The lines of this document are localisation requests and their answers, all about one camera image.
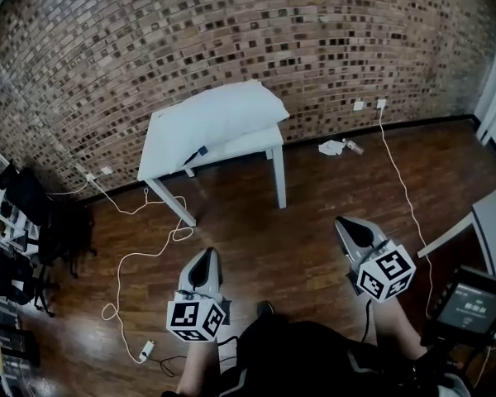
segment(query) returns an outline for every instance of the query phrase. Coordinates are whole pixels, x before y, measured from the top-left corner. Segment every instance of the wall socket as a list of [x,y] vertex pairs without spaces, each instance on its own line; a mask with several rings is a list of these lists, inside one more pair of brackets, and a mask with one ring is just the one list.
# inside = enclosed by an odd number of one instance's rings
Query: wall socket
[[364,102],[359,101],[355,102],[355,105],[353,106],[353,112],[356,112],[357,110],[362,110],[364,108]]

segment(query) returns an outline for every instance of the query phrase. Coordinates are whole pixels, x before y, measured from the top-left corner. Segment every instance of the brick wall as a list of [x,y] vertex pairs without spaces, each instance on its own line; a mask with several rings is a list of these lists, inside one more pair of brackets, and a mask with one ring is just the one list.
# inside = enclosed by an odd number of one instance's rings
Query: brick wall
[[150,114],[206,88],[260,79],[296,141],[375,123],[376,98],[386,122],[473,112],[495,49],[496,0],[6,0],[0,151],[48,189],[105,165],[115,188]]

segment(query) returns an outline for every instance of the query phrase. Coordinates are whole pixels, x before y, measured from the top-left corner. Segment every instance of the bottle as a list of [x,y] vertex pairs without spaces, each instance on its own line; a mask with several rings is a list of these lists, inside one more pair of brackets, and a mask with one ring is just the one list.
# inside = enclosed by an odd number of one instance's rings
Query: bottle
[[348,149],[353,150],[356,154],[358,155],[364,154],[364,149],[360,147],[358,144],[356,144],[354,141],[346,140],[344,138],[341,140],[341,142],[343,142]]

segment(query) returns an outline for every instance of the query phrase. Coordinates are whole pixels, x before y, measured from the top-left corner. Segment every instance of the white box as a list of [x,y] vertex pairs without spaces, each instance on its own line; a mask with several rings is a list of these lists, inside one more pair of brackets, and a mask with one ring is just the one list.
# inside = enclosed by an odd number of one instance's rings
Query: white box
[[382,303],[406,290],[415,270],[412,258],[399,245],[394,250],[363,263],[356,284]]
[[226,314],[214,299],[169,301],[165,327],[185,342],[210,342]]

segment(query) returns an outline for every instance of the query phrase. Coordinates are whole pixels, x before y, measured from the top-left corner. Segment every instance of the wall baseboard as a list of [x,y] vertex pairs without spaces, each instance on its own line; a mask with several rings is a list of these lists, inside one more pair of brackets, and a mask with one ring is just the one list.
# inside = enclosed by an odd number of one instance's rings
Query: wall baseboard
[[[475,130],[478,128],[480,125],[479,119],[474,115],[474,114],[465,114],[465,115],[455,115],[455,116],[449,116],[449,117],[434,117],[430,119],[419,119],[416,121],[405,121],[405,122],[392,122],[389,124],[384,125],[384,130],[385,131],[392,131],[394,129],[404,129],[404,128],[411,128],[411,127],[424,127],[426,125],[436,125],[438,123],[444,123],[444,122],[459,122],[459,121],[472,121],[474,123],[474,128]],[[289,144],[285,144],[285,147],[293,147],[293,146],[305,146],[305,145],[312,145],[312,144],[321,144],[327,140],[338,140],[340,141],[342,138],[351,138],[353,136],[363,136],[367,134],[372,134],[375,132],[380,132],[380,127],[378,125],[372,126],[372,127],[367,127],[367,128],[361,128],[361,129],[355,129],[352,131],[347,131],[347,132],[338,132],[336,134],[331,134],[327,136],[316,136],[314,138],[308,138],[307,140],[302,140],[302,141],[294,141]],[[496,151],[496,145],[494,142],[491,140],[491,146],[493,147],[494,151]],[[251,158],[251,157],[256,157],[256,154],[252,155],[244,155],[241,158]],[[210,163],[209,165],[205,166],[200,166],[199,169],[206,169],[209,167],[217,166],[223,163],[228,162],[228,160],[221,160],[215,163]],[[162,177],[163,179],[169,179],[169,178],[175,178],[177,176],[181,175],[186,175],[186,173],[182,170],[180,172],[175,172],[174,174],[171,175],[166,175]],[[136,181],[135,183],[123,185],[122,187],[118,187],[116,189],[112,189],[110,191],[107,191],[107,194],[112,197],[121,193],[125,193],[126,191],[130,191],[132,189],[137,189],[138,187],[145,186],[145,182],[143,181]],[[96,194],[92,197],[87,197],[86,199],[79,200],[78,203],[81,204],[91,204],[94,203],[100,199],[104,199],[103,194]]]

